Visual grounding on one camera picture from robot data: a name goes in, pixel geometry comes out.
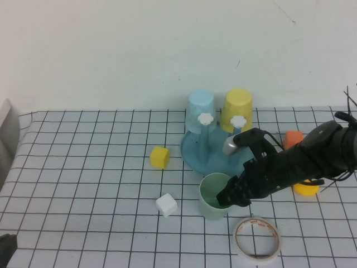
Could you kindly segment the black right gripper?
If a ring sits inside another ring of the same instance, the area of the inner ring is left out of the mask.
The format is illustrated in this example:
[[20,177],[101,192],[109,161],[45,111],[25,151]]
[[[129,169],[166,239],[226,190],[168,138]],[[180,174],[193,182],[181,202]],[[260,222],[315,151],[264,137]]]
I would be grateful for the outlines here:
[[296,169],[282,152],[244,164],[244,172],[231,177],[216,195],[222,206],[247,207],[250,199],[262,199],[296,182]]

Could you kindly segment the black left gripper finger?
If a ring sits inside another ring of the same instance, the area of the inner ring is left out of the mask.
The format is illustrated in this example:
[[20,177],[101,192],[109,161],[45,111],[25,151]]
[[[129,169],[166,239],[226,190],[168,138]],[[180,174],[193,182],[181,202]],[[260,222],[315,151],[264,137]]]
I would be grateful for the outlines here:
[[17,250],[17,235],[3,234],[0,237],[0,267],[6,268]]

